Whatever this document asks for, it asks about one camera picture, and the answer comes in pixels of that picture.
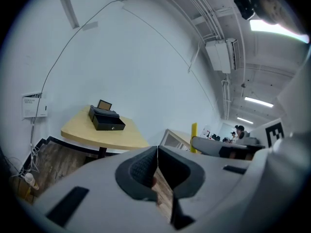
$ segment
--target wall-mounted air conditioner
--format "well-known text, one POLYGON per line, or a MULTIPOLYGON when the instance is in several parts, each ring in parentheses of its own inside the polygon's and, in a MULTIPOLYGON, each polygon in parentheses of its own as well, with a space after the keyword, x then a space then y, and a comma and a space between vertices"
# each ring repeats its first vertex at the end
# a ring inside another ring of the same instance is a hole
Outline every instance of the wall-mounted air conditioner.
POLYGON ((240 66, 239 44, 236 39, 209 41, 205 45, 215 71, 230 73, 240 66))

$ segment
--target fluorescent light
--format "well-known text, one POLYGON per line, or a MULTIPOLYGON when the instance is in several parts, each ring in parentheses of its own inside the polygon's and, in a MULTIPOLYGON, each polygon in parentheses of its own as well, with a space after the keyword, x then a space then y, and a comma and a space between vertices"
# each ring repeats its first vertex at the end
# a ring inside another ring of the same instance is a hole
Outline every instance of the fluorescent light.
POLYGON ((259 104, 268 106, 268 107, 270 107, 270 108, 273 107, 273 104, 267 103, 267 102, 264 102, 264 101, 260 101, 260 100, 257 100, 257 99, 252 99, 252 98, 249 98, 249 97, 245 97, 245 100, 246 100, 246 101, 251 101, 251 102, 254 102, 254 103, 259 103, 259 104))
POLYGON ((250 20, 252 31, 263 31, 271 33, 279 33, 282 35, 287 35, 293 37, 297 40, 309 43, 309 37, 306 34, 296 34, 287 29, 284 29, 281 25, 270 25, 263 20, 250 20))
POLYGON ((250 123, 250 124, 253 124, 253 122, 247 121, 247 120, 245 120, 245 119, 243 119, 243 118, 240 118, 240 117, 237 117, 237 119, 238 119, 238 120, 242 120, 242 121, 244 121, 244 122, 248 122, 248 123, 250 123))

